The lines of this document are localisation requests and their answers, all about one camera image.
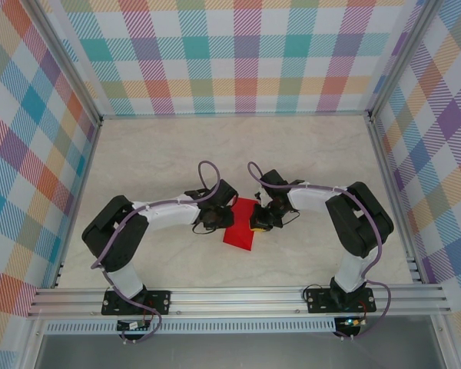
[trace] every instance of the beige floor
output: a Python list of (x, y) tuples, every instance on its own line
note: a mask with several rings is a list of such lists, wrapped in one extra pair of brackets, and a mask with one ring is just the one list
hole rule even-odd
[[(124, 194), (132, 201), (156, 201), (199, 188), (197, 163), (203, 159), (213, 161), (241, 197), (253, 198), (257, 190), (246, 169), (253, 160), (289, 181), (331, 186), (364, 181), (389, 208), (360, 116), (106, 121), (60, 287), (107, 286), (101, 273), (89, 268), (94, 257), (81, 233), (111, 198)], [(204, 176), (209, 182), (214, 178), (211, 169)], [(189, 226), (147, 233), (134, 265), (148, 287), (158, 288), (327, 284), (344, 252), (326, 214), (303, 212), (284, 229), (255, 234), (252, 252), (222, 243), (223, 234), (198, 236)], [(398, 234), (388, 239), (369, 278), (411, 282)]]

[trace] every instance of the metal rail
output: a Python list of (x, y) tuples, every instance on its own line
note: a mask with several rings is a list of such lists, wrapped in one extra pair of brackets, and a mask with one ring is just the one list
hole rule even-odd
[[(386, 307), (387, 293), (371, 286), (377, 312)], [(171, 310), (165, 319), (229, 317), (342, 317), (338, 314), (308, 314), (302, 287), (278, 288), (172, 288)], [(448, 314), (449, 303), (438, 284), (392, 284), (393, 299), (388, 315)], [(101, 315), (104, 288), (38, 290), (32, 302), (31, 319), (118, 319)]]
[[(365, 120), (370, 143), (372, 144), (377, 164), (379, 165), (379, 171), (383, 177), (384, 187), (390, 201), (391, 210), (393, 211), (394, 221), (396, 222), (396, 229), (400, 234), (400, 240), (405, 249), (406, 256), (408, 258), (415, 258), (416, 261), (420, 263), (422, 259), (419, 257), (416, 252), (416, 248), (414, 247), (415, 243), (410, 232), (410, 226), (408, 225), (406, 217), (403, 213), (401, 197), (398, 192), (394, 176), (391, 173), (390, 167), (388, 165), (377, 126), (372, 122), (369, 116), (365, 116)], [(428, 281), (427, 278), (425, 278), (425, 275), (422, 275), (422, 281)]]
[(103, 119), (106, 124), (109, 121), (121, 120), (137, 120), (137, 119), (175, 119), (175, 118), (235, 118), (238, 117), (310, 117), (310, 116), (352, 116), (363, 115), (365, 111), (362, 110), (342, 110), (342, 111), (311, 111), (307, 113), (194, 113), (194, 114), (178, 114), (178, 115), (104, 115)]
[(22, 0), (21, 3), (35, 27), (39, 30), (39, 33), (45, 40), (48, 50), (55, 57), (58, 66), (82, 103), (82, 106), (89, 115), (89, 118), (92, 121), (95, 121), (97, 125), (101, 125), (101, 113), (95, 106), (91, 94), (87, 91), (84, 82), (75, 69), (73, 61), (68, 56), (68, 53), (63, 47), (63, 43), (56, 35), (56, 32), (51, 26), (51, 23), (42, 7), (36, 2), (36, 0)]
[(396, 60), (396, 64), (394, 65), (390, 74), (387, 76), (383, 87), (381, 87), (381, 90), (377, 95), (377, 100), (374, 102), (371, 111), (371, 116), (373, 117), (374, 121), (379, 113), (383, 110), (384, 105), (386, 105), (387, 101), (390, 99), (394, 88), (405, 72), (405, 68), (411, 62), (413, 56), (416, 53), (416, 50), (420, 45), (420, 42), (422, 42), (423, 37), (432, 24), (432, 20), (437, 15), (437, 12), (443, 3), (444, 0), (429, 0), (425, 2), (423, 9), (418, 16), (418, 19), (415, 22), (415, 25), (408, 34), (408, 38), (403, 45), (398, 59)]

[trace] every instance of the enclosure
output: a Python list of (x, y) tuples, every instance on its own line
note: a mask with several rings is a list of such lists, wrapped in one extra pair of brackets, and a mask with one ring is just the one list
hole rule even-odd
[[(328, 288), (346, 251), (328, 214), (301, 211), (250, 250), (226, 229), (149, 228), (132, 264), (167, 314), (123, 345), (141, 316), (101, 313), (110, 283), (82, 232), (117, 195), (201, 188), (202, 160), (239, 199), (260, 187), (249, 161), (369, 187), (395, 230), (368, 273), (389, 286), (368, 285), (369, 337), (310, 312), (304, 288)], [(461, 367), (461, 0), (0, 1), (0, 368), (147, 357)]]

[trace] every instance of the aluminum frame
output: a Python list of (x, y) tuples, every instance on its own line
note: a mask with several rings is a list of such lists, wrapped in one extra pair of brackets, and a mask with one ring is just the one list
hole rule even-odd
[[(391, 284), (393, 295), (388, 315), (449, 314), (449, 302), (438, 284)], [(379, 316), (387, 302), (387, 292), (371, 286)], [(169, 288), (171, 309), (164, 319), (229, 318), (229, 317), (345, 317), (348, 313), (308, 314), (302, 301), (303, 287), (268, 288)], [(109, 319), (101, 315), (105, 288), (41, 289), (29, 311), (29, 318), (51, 319)], [(124, 316), (125, 319), (137, 316)]]
[(364, 115), (361, 110), (316, 111), (311, 113), (198, 113), (178, 115), (105, 115), (105, 121), (139, 120), (139, 119), (174, 119), (174, 118), (232, 118), (232, 117), (310, 117), (310, 116), (352, 116)]
[(87, 179), (88, 179), (89, 173), (92, 168), (92, 162), (94, 161), (95, 151), (98, 148), (98, 142), (99, 142), (99, 137), (101, 137), (102, 126), (103, 126), (103, 121), (101, 120), (99, 123), (99, 126), (95, 130), (94, 137), (92, 139), (91, 153), (89, 155), (89, 159), (87, 160), (87, 164), (85, 166), (84, 177), (82, 178), (82, 182), (78, 190), (78, 196), (75, 199), (73, 207), (72, 207), (73, 210), (71, 213), (70, 223), (68, 224), (68, 230), (65, 236), (65, 241), (63, 243), (64, 246), (60, 250), (60, 257), (58, 258), (58, 260), (55, 261), (55, 264), (53, 265), (53, 270), (56, 271), (56, 274), (53, 274), (51, 276), (47, 284), (51, 286), (52, 288), (58, 286), (57, 279), (58, 279), (58, 276), (61, 275), (61, 270), (63, 268), (63, 265), (65, 264), (65, 259), (67, 257), (67, 252), (68, 252), (68, 245), (70, 244), (75, 222), (77, 221), (78, 212), (80, 210), (80, 203), (82, 201), (82, 197), (84, 196), (85, 186), (87, 185)]
[(394, 88), (403, 75), (405, 68), (411, 62), (412, 57), (415, 55), (416, 50), (420, 45), (420, 42), (422, 42), (423, 36), (425, 36), (427, 30), (430, 27), (430, 24), (432, 23), (432, 20), (436, 17), (437, 12), (443, 5), (444, 1), (445, 0), (425, 1), (419, 16), (416, 19), (415, 24), (408, 34), (406, 42), (395, 61), (393, 69), (387, 76), (386, 81), (384, 82), (379, 91), (379, 94), (377, 95), (376, 101), (373, 103), (373, 107), (371, 109), (371, 116), (373, 117), (373, 121), (376, 120), (377, 115), (383, 110), (384, 106), (388, 102), (391, 94), (394, 91)]
[[(421, 262), (422, 258), (415, 247), (415, 239), (413, 237), (411, 228), (403, 213), (401, 207), (402, 201), (400, 194), (396, 189), (396, 181), (390, 167), (387, 163), (386, 155), (383, 150), (383, 144), (376, 125), (373, 123), (369, 115), (364, 115), (366, 122), (367, 133), (369, 134), (370, 142), (373, 146), (374, 155), (376, 156), (377, 164), (381, 176), (383, 177), (384, 188), (386, 190), (388, 199), (390, 201), (391, 209), (393, 210), (393, 217), (396, 223), (396, 228), (400, 234), (400, 240), (408, 258), (414, 258), (415, 262)], [(429, 283), (429, 278), (423, 268), (419, 268), (420, 278), (423, 283)]]
[(36, 2), (36, 0), (21, 0), (21, 3), (45, 40), (51, 54), (55, 57), (58, 66), (65, 74), (68, 82), (70, 82), (70, 85), (72, 86), (75, 94), (78, 96), (78, 99), (82, 103), (85, 111), (89, 115), (89, 118), (100, 126), (102, 123), (102, 115), (96, 107), (91, 94), (85, 87), (85, 83), (82, 81), (75, 69), (73, 61), (68, 56), (60, 38), (58, 38), (55, 30), (51, 26), (43, 8)]
[(450, 369), (461, 369), (461, 357), (458, 355), (450, 330), (449, 319), (451, 317), (449, 315), (433, 315), (431, 318), (446, 366)]
[[(380, 286), (371, 286), (378, 311), (369, 316), (379, 316), (384, 311), (387, 292)], [(441, 319), (450, 314), (449, 302), (442, 286), (438, 284), (392, 284), (389, 286), (393, 294), (389, 316), (429, 315)], [(169, 288), (171, 309), (163, 321), (175, 324), (228, 321), (247, 321), (258, 326), (261, 323), (278, 322), (279, 329), (268, 330), (268, 333), (297, 331), (284, 325), (293, 322), (328, 321), (328, 318), (344, 317), (349, 314), (308, 314), (307, 303), (302, 300), (303, 287), (268, 287), (268, 288)], [(42, 339), (47, 334), (58, 334), (51, 331), (50, 323), (63, 324), (66, 334), (92, 334), (89, 330), (97, 329), (96, 324), (111, 325), (106, 332), (96, 334), (113, 334), (112, 324), (118, 316), (107, 317), (100, 314), (103, 304), (104, 288), (92, 289), (40, 289), (32, 302), (28, 317), (28, 329), (25, 339), (27, 343), (17, 368), (34, 367), (38, 360)], [(140, 316), (123, 316), (123, 319), (137, 319)], [(70, 324), (81, 324), (71, 332)], [(312, 327), (309, 331), (320, 331)], [(191, 332), (184, 329), (181, 333)], [(445, 351), (446, 356), (452, 351)], [(448, 356), (446, 363), (454, 362), (457, 357)]]

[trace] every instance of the plaid backdrop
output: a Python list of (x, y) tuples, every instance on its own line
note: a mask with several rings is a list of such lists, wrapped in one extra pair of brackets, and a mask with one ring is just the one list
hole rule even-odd
[(152, 115), (363, 111), (416, 1), (41, 3), (99, 108)]
[(423, 266), (447, 287), (461, 341), (461, 0), (444, 2), (380, 118)]
[(396, 46), (391, 51), (391, 55), (384, 66), (383, 73), (379, 78), (379, 81), (374, 88), (373, 94), (370, 96), (369, 103), (367, 104), (366, 110), (371, 110), (374, 102), (379, 95), (380, 89), (383, 87), (384, 82), (388, 75), (390, 75), (391, 71), (393, 70), (396, 61), (398, 60), (398, 56), (400, 55), (401, 50), (403, 50), (403, 46), (405, 45), (406, 40), (408, 39), (408, 34), (412, 30), (413, 26), (415, 25), (420, 12), (422, 11), (423, 6), (425, 5), (426, 0), (416, 0), (415, 7), (413, 8), (410, 17), (408, 18), (408, 22), (406, 22), (405, 27), (403, 28), (403, 32), (401, 32), (400, 38), (398, 38), (398, 42)]
[(18, 0), (0, 1), (0, 368), (50, 282), (95, 126)]

